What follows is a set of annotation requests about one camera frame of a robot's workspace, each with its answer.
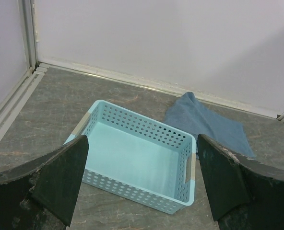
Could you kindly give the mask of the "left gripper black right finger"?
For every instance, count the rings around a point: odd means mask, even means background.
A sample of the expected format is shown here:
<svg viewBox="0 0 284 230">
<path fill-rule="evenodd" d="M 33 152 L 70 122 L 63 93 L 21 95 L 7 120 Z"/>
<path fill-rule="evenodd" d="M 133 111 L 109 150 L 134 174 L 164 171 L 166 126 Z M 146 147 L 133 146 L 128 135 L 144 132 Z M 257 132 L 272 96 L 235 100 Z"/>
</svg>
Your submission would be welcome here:
<svg viewBox="0 0 284 230">
<path fill-rule="evenodd" d="M 198 155 L 213 220 L 222 230 L 284 230 L 284 170 L 199 135 Z"/>
</svg>

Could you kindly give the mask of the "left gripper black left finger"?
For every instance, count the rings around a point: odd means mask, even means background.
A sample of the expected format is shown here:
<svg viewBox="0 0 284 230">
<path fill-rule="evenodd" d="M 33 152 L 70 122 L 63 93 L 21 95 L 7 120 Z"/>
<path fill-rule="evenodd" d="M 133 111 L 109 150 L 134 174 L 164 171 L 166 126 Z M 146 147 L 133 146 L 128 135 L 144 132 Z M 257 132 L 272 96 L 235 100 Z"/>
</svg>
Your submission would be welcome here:
<svg viewBox="0 0 284 230">
<path fill-rule="evenodd" d="M 0 230 L 64 230 L 71 225 L 89 150 L 85 135 L 0 172 Z"/>
</svg>

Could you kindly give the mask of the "light blue plastic basket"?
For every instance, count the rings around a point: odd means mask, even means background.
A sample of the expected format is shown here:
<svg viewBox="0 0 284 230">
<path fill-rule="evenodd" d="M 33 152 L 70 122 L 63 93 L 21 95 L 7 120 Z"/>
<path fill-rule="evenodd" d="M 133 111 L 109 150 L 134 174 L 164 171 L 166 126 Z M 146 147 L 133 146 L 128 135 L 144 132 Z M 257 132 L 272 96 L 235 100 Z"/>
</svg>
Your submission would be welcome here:
<svg viewBox="0 0 284 230">
<path fill-rule="evenodd" d="M 82 182 L 174 214 L 195 196 L 196 140 L 113 103 L 97 100 L 68 136 L 85 135 Z"/>
</svg>

